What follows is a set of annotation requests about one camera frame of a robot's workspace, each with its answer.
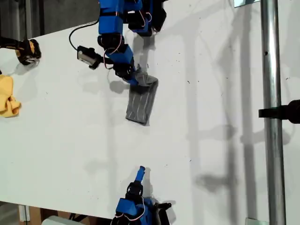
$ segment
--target wire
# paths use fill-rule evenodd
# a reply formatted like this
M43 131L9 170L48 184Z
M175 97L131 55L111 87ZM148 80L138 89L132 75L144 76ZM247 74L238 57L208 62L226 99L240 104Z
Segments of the wire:
M122 217L122 216L125 216L130 222L137 221L137 220L139 220L140 218L142 218L142 216L144 215L145 210L146 210L146 209L145 209L145 203L144 203L144 198L143 198L143 197L142 197L142 205L143 205L143 207L144 207L144 211L142 212L142 214L141 214L139 217L137 217L137 218L135 218L135 219L129 219L126 215L124 215L124 213L122 213L122 215L120 215L120 216L115 215L113 219L115 219L115 218L120 218L120 217Z
M120 34L120 43L119 43L118 47L110 54L115 53L120 48L121 44L122 44L122 34Z
M146 14L149 14L151 16L151 18L149 20L149 22L151 22L152 21L152 15L151 15L151 13L147 12Z
M120 215L120 216L114 215L114 218L113 218L113 219L115 219L115 218L120 218L120 217L122 217L123 215L124 215L124 213L122 213L122 215Z
M71 41L71 36L72 36L72 34L73 34L76 30L79 30L79 29L85 28L85 27L90 27L90 26L96 25L97 23L99 23L99 18L98 18L97 21L95 21L95 22L92 22L92 23L90 23L90 24L87 24L87 25L84 25L84 26L81 26L81 27L77 27L76 29L74 29L74 30L70 33L70 35L69 35L69 42L70 42L71 46L72 46L76 51L77 51L77 48L75 48L75 46L73 45L73 43L72 43L72 41Z
M144 213L145 213L145 203L144 203L144 198L142 197L142 205L143 205L143 207L144 207L144 211L142 212L142 214L139 216L139 217L137 217L137 218L135 218L135 219L129 219L126 215L124 215L129 221L137 221L137 220L139 220L143 215L144 215Z
M104 52L104 54L103 54L103 63L104 63L104 66L105 66L105 68L106 68L106 69L112 69L112 68L113 68L113 66L112 66L112 67L109 67L109 68L107 68L107 66L106 66L106 63L105 63L105 55L106 55L106 51L107 51L107 50L109 50L109 49L112 49L112 48L108 48L108 49L106 49L106 50L105 50L105 52Z
M144 27L144 26L146 26L146 21L145 21L145 19L144 19L144 17L143 17L143 15L142 15L142 12L139 10L139 12L140 12L140 14L141 14L141 16L142 16L142 20L144 21L144 25L142 26L142 27Z
M25 222L26 222L26 225L28 225L26 205L24 205L24 209L25 209Z

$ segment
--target black bracket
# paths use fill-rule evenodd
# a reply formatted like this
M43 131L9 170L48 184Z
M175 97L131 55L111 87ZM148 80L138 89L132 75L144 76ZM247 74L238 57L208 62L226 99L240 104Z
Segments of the black bracket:
M127 187L126 199L132 200L135 203L141 202L143 195L143 186L140 181L135 180Z
M271 109L260 109L259 118L289 120L291 123L300 124L300 100Z

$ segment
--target black clamp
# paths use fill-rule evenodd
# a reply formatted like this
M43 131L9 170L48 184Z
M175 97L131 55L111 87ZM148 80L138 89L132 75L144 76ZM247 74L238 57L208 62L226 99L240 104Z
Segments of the black clamp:
M258 113L259 118L289 120L291 123L300 124L300 100L294 100L289 105L260 109Z
M77 59L88 64L90 69L96 69L100 63L104 62L101 55L95 52L94 48L86 48L78 46L77 48ZM113 61L105 57L106 64L113 64Z
M127 187L125 198L132 200L135 203L140 203L142 200L142 195L143 186L141 182L135 180L134 182L131 182L130 185Z

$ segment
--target black cable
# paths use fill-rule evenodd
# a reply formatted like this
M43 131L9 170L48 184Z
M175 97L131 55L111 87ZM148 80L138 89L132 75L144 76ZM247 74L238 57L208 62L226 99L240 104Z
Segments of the black cable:
M24 208L25 208L25 222L26 222L26 225L28 225L28 222L27 222L27 211L26 211L26 205L24 205Z
M73 220L75 218L76 214L75 213L71 213L69 220Z
M90 23L90 24L87 24L87 25L84 25L84 26L81 26L81 27L77 27L76 29L74 29L74 30L70 33L70 35L69 35L69 42L70 42L71 46L72 46L76 51L77 51L77 48L75 48L75 46L72 44L72 41L71 41L71 36L72 36L72 34L73 34L76 30L79 30L79 29L85 28L85 27L90 27L90 26L96 25L97 23L99 23L99 18L97 19L96 22Z
M79 215L76 218L74 218L73 221L80 222L80 221L84 220L86 217L88 217L88 216L86 216L86 215Z

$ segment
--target floor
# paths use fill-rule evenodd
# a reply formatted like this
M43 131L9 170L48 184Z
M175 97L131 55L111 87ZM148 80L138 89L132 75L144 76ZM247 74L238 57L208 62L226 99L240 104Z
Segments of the floor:
M0 224L19 225L17 205L0 202Z

